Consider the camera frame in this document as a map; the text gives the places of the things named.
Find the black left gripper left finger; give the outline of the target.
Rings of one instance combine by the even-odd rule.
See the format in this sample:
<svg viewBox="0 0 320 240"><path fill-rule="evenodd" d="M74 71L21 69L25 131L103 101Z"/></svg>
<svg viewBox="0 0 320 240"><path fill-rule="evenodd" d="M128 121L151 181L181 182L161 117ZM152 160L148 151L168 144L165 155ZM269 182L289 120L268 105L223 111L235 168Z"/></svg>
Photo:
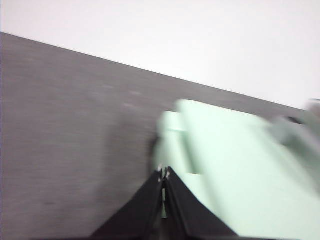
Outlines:
<svg viewBox="0 0 320 240"><path fill-rule="evenodd" d="M153 171L134 196L92 235L92 238L153 238L161 218L163 171Z"/></svg>

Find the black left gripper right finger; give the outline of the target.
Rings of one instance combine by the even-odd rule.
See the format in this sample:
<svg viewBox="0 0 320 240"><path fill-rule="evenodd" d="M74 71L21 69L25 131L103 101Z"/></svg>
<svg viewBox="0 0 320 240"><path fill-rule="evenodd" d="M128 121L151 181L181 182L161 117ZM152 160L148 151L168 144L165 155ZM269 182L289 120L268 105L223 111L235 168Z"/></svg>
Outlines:
<svg viewBox="0 0 320 240"><path fill-rule="evenodd" d="M165 169L165 211L170 237L237 237L205 207L170 166Z"/></svg>

